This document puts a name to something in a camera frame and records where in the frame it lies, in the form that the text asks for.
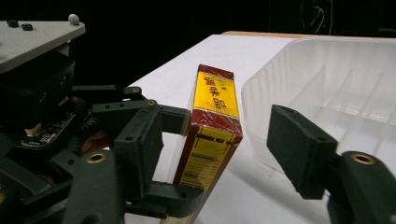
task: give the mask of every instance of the red and yellow box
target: red and yellow box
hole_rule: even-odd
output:
[[[200,64],[191,97],[191,124],[174,184],[203,189],[196,211],[169,217],[164,224],[190,224],[197,218],[219,177],[242,141],[233,73]]]

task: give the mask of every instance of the translucent plastic tray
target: translucent plastic tray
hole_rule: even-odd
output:
[[[266,147],[271,105],[288,106],[314,121],[337,139],[338,154],[374,155],[396,175],[395,39],[290,42],[244,84],[242,104],[257,158],[279,171]]]

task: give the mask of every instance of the white table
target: white table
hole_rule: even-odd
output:
[[[160,105],[186,108],[198,65],[214,66],[234,72],[242,118],[241,90],[244,82],[292,40],[283,37],[212,35],[131,86],[141,87],[143,95]],[[165,147],[154,179],[170,181],[168,171],[177,136],[166,133],[163,141]],[[205,203],[196,224],[330,223],[326,199],[303,200],[283,174],[259,163],[254,156],[245,132],[241,145]],[[131,224],[157,224],[160,221],[130,214],[125,216],[125,220]]]

